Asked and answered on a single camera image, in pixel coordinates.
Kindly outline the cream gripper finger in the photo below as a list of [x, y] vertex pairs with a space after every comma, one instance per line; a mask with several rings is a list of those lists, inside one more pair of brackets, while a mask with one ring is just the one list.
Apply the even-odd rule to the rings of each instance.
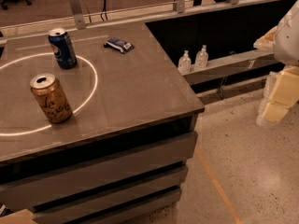
[[254, 42], [253, 47], [260, 50], [272, 51], [276, 31], [277, 27], [270, 29], [265, 35], [261, 36]]
[[299, 67], [287, 66], [278, 73], [271, 72], [263, 89], [256, 123], [271, 127], [279, 124], [299, 101]]

